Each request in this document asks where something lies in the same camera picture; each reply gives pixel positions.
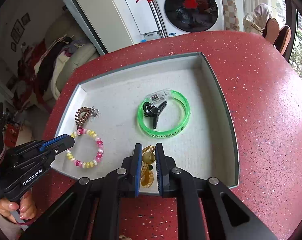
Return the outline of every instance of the washing machine door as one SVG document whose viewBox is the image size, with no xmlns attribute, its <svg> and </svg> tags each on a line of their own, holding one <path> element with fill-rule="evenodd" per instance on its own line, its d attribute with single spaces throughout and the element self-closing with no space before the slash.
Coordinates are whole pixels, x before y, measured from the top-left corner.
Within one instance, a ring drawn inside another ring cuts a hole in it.
<svg viewBox="0 0 302 240">
<path fill-rule="evenodd" d="M 165 0 L 164 11 L 175 27 L 189 33 L 209 30 L 219 14 L 215 0 Z"/>
</svg>

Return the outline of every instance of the beaded bracelet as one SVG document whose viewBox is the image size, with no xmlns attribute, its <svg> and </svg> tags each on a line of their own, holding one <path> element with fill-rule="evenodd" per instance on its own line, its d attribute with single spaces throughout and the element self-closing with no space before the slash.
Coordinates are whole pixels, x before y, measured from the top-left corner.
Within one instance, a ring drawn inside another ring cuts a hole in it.
<svg viewBox="0 0 302 240">
<path fill-rule="evenodd" d="M 102 158 L 102 154 L 103 154 L 103 142 L 98 137 L 98 135 L 94 131 L 91 131 L 90 129 L 83 129 L 83 128 L 78 129 L 78 130 L 74 131 L 70 136 L 73 138 L 76 138 L 80 134 L 88 134 L 94 139 L 94 141 L 96 142 L 96 144 L 98 146 L 97 156 L 90 162 L 81 162 L 79 160 L 76 160 L 75 157 L 72 156 L 70 149 L 66 150 L 66 153 L 67 153 L 66 156 L 77 167 L 84 168 L 84 169 L 92 168 L 92 167 L 98 165 L 99 162 L 101 162 L 101 158 Z"/>
</svg>

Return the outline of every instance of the speckled red tabletop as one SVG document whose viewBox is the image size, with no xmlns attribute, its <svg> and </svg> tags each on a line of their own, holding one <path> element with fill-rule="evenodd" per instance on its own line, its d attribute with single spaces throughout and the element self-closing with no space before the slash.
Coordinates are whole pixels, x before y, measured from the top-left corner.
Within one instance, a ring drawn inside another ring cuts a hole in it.
<svg viewBox="0 0 302 240">
<path fill-rule="evenodd" d="M 201 51 L 211 64 L 236 129 L 240 185 L 232 191 L 278 237 L 287 239 L 302 219 L 302 81 L 264 38 L 241 32 L 202 32 L 130 46 L 81 67 L 64 87 L 47 123 L 54 137 L 75 86 L 140 61 Z M 74 180 L 51 170 L 33 187 L 43 213 Z M 121 202 L 120 234 L 177 239 L 174 199 L 141 196 Z"/>
</svg>

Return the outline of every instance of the silver bolt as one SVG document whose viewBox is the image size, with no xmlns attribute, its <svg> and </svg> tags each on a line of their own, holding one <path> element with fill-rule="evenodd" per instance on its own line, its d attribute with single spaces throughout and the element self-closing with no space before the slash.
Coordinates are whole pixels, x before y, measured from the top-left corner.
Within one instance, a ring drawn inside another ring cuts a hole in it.
<svg viewBox="0 0 302 240">
<path fill-rule="evenodd" d="M 209 178 L 209 182 L 213 185 L 217 185 L 219 183 L 219 180 L 215 177 Z"/>
<path fill-rule="evenodd" d="M 86 178 L 86 177 L 81 178 L 81 179 L 79 179 L 79 183 L 80 183 L 81 185 L 86 185 L 86 184 L 89 183 L 89 179 Z"/>
<path fill-rule="evenodd" d="M 125 168 L 118 168 L 116 173 L 123 175 L 127 173 L 127 170 Z"/>
<path fill-rule="evenodd" d="M 182 172 L 182 170 L 181 170 L 180 168 L 174 167 L 174 168 L 172 169 L 172 172 L 173 172 L 174 174 L 180 174 L 180 173 Z"/>
</svg>

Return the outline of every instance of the black hair clip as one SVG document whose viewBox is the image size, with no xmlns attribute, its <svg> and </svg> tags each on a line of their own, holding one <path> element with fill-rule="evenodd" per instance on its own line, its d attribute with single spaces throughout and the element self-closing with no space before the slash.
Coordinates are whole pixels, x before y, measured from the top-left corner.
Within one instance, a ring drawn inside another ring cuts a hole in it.
<svg viewBox="0 0 302 240">
<path fill-rule="evenodd" d="M 164 101 L 158 107 L 156 107 L 155 105 L 149 102 L 145 102 L 143 104 L 144 116 L 153 117 L 153 129 L 156 129 L 156 126 L 158 124 L 158 116 L 162 113 L 165 107 L 166 107 L 166 101 Z"/>
</svg>

